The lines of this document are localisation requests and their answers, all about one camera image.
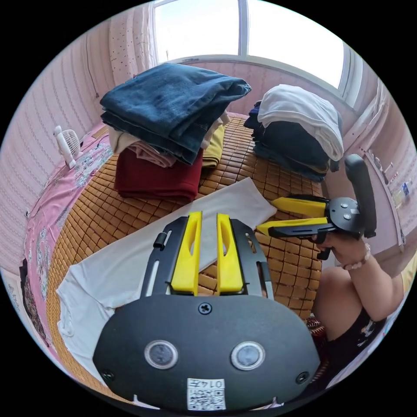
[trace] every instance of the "beaded bracelet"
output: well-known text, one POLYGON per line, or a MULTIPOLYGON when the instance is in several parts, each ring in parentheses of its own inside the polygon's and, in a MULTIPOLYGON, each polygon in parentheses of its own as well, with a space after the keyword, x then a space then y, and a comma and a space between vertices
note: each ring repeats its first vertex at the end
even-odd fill
POLYGON ((345 265, 342 268, 345 269, 346 271, 351 271, 352 269, 358 269, 360 268, 362 265, 366 264, 366 262, 369 260, 369 258, 371 257, 371 247, 365 243, 365 247, 366 247, 366 255, 365 257, 362 259, 362 261, 356 263, 356 264, 352 264, 352 265, 345 265))

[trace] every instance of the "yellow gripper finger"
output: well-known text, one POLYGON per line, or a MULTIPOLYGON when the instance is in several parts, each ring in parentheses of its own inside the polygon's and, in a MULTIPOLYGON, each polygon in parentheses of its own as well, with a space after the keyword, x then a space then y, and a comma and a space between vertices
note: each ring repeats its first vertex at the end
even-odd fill
POLYGON ((226 214, 217 214, 217 288, 219 295, 243 289, 232 224, 226 214))
POLYGON ((282 212, 299 213, 310 217, 324 217, 326 209, 326 203, 287 197, 280 197, 272 201, 271 204, 282 212))
POLYGON ((189 214, 171 281, 171 287, 174 291, 197 295, 199 285, 201 222, 202 212, 189 214))
POLYGON ((256 226, 262 234, 269 236, 270 227, 296 227, 296 226, 314 226, 325 225, 328 223, 326 217, 320 218, 300 218, 295 220, 278 220, 276 222, 266 222, 256 226))

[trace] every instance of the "qr code label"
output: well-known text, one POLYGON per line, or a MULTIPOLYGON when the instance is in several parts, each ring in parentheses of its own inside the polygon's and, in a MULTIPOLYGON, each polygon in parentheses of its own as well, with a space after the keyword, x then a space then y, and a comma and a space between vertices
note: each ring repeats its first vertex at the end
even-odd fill
POLYGON ((187 379, 187 406, 189 410, 225 410, 224 379, 187 379))

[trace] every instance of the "sky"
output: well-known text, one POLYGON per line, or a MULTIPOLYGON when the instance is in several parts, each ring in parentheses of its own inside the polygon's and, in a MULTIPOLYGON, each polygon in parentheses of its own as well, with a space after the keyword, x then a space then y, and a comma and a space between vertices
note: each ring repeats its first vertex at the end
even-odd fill
MULTIPOLYGON (((248 0, 249 55, 281 61, 339 87, 343 42, 312 20, 248 0)), ((237 55, 237 0, 176 0, 156 8, 160 62, 197 55, 237 55)))

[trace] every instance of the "floral bedsheet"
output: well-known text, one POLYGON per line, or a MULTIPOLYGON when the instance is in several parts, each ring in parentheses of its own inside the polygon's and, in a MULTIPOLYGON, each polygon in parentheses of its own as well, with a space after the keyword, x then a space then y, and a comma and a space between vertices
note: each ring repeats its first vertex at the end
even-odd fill
POLYGON ((95 126, 83 139, 82 155, 77 158, 74 168, 69 170, 64 162, 57 167, 28 218, 24 243, 28 270, 24 301, 34 327, 59 362, 46 317, 48 272, 55 244, 72 206, 97 170, 113 154, 108 135, 98 139, 92 137, 103 126, 102 123, 95 126))

